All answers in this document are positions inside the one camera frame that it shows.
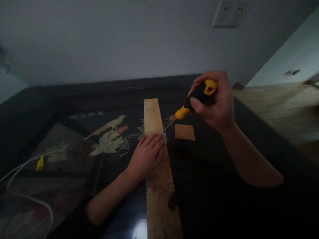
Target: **screwdriver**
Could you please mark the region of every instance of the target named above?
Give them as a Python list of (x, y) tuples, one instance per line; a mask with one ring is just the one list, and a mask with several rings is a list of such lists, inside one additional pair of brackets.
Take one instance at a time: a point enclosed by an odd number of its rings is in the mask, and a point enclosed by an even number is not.
[(208, 98), (216, 91), (217, 83), (214, 80), (205, 80), (199, 86), (197, 86), (192, 93), (187, 97), (185, 104), (175, 113), (175, 119), (170, 123), (164, 130), (163, 133), (178, 119), (183, 120), (185, 116), (194, 110), (190, 103), (190, 98), (194, 97), (198, 99), (201, 103), (206, 103)]

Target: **black sleeve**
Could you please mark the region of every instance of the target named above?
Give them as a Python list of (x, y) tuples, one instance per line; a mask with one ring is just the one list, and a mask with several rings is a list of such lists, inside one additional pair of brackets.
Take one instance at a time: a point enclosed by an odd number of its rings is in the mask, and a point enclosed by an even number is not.
[(282, 185), (274, 188), (244, 182), (227, 185), (230, 190), (221, 214), (225, 215), (223, 222), (230, 223), (237, 234), (263, 232), (269, 238), (288, 234), (306, 238), (319, 223), (318, 185), (316, 180), (305, 177), (286, 177)]
[(94, 226), (84, 214), (84, 208), (92, 198), (85, 198), (47, 238), (98, 238), (101, 228)]

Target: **wall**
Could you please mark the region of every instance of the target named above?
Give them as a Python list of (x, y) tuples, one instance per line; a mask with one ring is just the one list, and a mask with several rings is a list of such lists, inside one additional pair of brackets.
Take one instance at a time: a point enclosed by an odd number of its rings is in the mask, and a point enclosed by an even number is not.
[(19, 93), (27, 85), (0, 67), (0, 104)]
[(218, 0), (4, 0), (0, 42), (31, 86), (226, 70), (253, 77), (319, 4), (254, 0), (211, 27)]
[[(288, 70), (300, 70), (284, 76)], [(246, 86), (306, 81), (319, 73), (319, 7)]]

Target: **nail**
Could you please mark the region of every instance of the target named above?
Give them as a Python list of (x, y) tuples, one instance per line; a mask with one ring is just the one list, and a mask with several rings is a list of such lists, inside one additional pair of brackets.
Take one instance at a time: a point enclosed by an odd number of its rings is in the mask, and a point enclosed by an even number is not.
[(198, 99), (196, 99), (195, 97), (191, 97), (189, 99), (190, 99), (192, 105), (195, 105), (195, 106), (198, 105)]

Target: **electrical outlet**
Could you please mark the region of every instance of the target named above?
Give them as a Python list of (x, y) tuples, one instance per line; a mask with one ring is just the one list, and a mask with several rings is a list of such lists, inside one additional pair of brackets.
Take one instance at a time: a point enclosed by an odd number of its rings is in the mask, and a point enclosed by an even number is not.
[(226, 27), (235, 5), (235, 1), (220, 1), (212, 27)]
[(230, 16), (228, 27), (237, 27), (243, 21), (248, 8), (250, 7), (252, 1), (238, 1), (234, 7), (232, 15)]

